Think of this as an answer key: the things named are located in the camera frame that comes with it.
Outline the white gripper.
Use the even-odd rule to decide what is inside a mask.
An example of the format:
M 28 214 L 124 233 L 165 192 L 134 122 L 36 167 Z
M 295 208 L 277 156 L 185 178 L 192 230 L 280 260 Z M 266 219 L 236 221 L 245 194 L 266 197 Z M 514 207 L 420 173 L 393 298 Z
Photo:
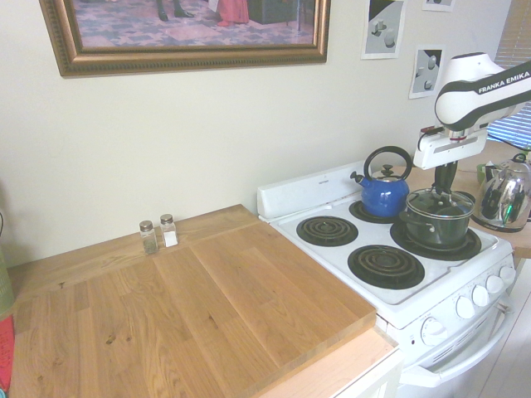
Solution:
M 482 152 L 487 139 L 486 132 L 475 132 L 462 140 L 453 140 L 446 133 L 420 138 L 413 164 L 427 170 L 435 167 L 433 188 L 436 192 L 451 194 L 458 162 Z

